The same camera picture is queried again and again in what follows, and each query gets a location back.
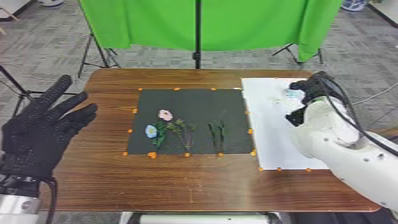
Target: artificial flower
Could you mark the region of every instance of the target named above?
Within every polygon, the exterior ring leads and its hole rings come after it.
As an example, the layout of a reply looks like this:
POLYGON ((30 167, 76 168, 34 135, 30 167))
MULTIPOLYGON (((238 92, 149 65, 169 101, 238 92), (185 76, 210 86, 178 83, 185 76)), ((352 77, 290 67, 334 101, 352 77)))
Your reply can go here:
POLYGON ((147 138, 155 138, 156 135, 158 135, 158 129, 155 128, 153 125, 147 125, 146 126, 146 136, 147 136, 147 138))
POLYGON ((158 111, 158 118, 162 118, 165 121, 172 120, 172 114, 169 110, 160 110, 158 111))

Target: glove finger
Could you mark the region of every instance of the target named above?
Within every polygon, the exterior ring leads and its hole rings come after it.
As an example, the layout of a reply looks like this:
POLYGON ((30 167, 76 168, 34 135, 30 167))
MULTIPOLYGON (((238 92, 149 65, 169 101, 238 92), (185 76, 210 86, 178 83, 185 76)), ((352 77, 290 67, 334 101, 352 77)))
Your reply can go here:
POLYGON ((76 96, 73 96, 50 110, 46 120, 55 122, 59 118, 64 116, 67 111, 76 107, 76 105, 85 101, 87 93, 82 92, 76 96))
POLYGON ((43 93, 41 97, 32 100, 32 102, 21 112, 21 116, 35 117, 37 115, 46 113, 69 86, 71 86, 71 76, 62 75, 55 84, 51 85, 46 92, 43 93))
POLYGON ((92 121, 94 119, 96 119, 96 114, 92 114, 92 115, 85 118, 85 120, 82 120, 78 123, 73 123, 71 128, 69 128, 69 130, 67 130, 67 132, 66 132, 66 135, 67 135, 69 137, 73 137, 73 136, 78 134, 82 128, 89 125, 89 123, 91 123, 91 121, 92 121))
POLYGON ((73 127, 73 124, 87 119, 87 117, 96 114, 98 106, 96 104, 87 105, 80 110, 73 111, 59 120, 55 128, 59 131, 66 132, 73 127))

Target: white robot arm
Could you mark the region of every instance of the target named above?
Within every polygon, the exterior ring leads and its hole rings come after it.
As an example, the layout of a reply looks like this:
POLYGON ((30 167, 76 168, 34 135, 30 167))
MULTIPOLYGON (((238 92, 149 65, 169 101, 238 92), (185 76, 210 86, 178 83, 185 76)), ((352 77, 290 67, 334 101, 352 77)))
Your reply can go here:
POLYGON ((341 118, 343 115, 352 121, 343 101, 322 94, 320 88, 314 92, 306 102, 304 122, 295 128, 300 153, 325 162, 336 177, 359 194, 398 211, 398 146, 380 135, 366 132, 394 152, 373 143, 341 118))

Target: wooden table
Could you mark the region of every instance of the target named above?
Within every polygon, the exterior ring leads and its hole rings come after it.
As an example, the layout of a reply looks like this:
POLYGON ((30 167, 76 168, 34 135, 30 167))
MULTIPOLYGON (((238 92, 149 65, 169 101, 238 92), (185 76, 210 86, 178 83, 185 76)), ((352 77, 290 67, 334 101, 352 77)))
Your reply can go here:
POLYGON ((306 71, 99 69, 87 83, 98 118, 73 139, 55 176, 59 210, 375 211, 329 171, 263 171, 250 155, 123 156, 139 88, 234 88, 243 77, 306 71))

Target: pink flower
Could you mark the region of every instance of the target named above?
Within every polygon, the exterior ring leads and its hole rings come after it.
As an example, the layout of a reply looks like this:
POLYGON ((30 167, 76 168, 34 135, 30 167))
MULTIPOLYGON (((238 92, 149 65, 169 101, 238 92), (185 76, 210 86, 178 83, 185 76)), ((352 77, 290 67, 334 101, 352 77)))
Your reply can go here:
POLYGON ((160 110, 158 111, 158 118, 162 118, 165 121, 172 120, 172 114, 169 110, 160 110))

